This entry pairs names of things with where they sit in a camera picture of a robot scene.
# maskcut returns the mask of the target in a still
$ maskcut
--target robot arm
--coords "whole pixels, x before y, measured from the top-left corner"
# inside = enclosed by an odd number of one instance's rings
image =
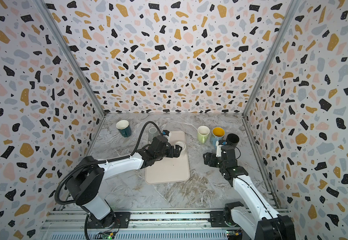
[[[226,146],[224,140],[219,140],[216,144],[216,154],[205,153],[204,163],[219,168],[224,179],[241,195],[251,211],[249,213],[241,202],[226,204],[223,210],[226,223],[238,224],[252,240],[295,240],[294,224],[290,217],[281,216],[264,199],[247,171],[242,166],[237,166],[235,147]]]

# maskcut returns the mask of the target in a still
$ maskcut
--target black mounting plate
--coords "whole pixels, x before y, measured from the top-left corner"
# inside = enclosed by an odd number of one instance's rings
[[[115,226],[111,226],[114,230],[117,230],[119,228],[128,228],[129,222],[130,222],[130,212],[115,212]],[[95,228],[102,228],[99,225],[96,225],[93,223],[93,221],[87,223],[88,229],[95,229]]]

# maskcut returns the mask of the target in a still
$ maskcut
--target black mug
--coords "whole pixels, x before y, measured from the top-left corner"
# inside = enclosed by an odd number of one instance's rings
[[[236,147],[238,145],[238,142],[239,142],[239,137],[238,137],[238,135],[236,135],[234,133],[230,133],[226,137],[226,142],[227,142],[227,145]]]

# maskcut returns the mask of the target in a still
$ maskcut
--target mug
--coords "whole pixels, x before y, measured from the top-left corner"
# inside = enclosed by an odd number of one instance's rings
[[[204,144],[210,135],[210,129],[206,126],[198,127],[198,141]]]
[[[216,149],[216,142],[222,140],[224,137],[224,130],[221,127],[215,127],[211,133],[210,142]]]
[[[117,129],[122,134],[123,137],[130,137],[131,136],[131,128],[129,125],[129,121],[127,120],[120,120],[116,124]]]
[[[152,139],[154,139],[154,137],[158,136],[159,135],[159,132],[157,130],[156,127],[150,127],[149,129],[149,142],[152,143]]]
[[[238,137],[238,135],[236,135],[234,133],[230,133],[226,137],[226,142],[227,142],[227,145],[236,147],[238,145],[238,142],[239,142],[239,137]]]

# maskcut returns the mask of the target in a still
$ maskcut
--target black speckle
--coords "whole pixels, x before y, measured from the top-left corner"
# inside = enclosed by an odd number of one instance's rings
[[[342,118],[337,118],[337,127],[340,129],[346,129],[346,126],[344,125],[344,120]]]

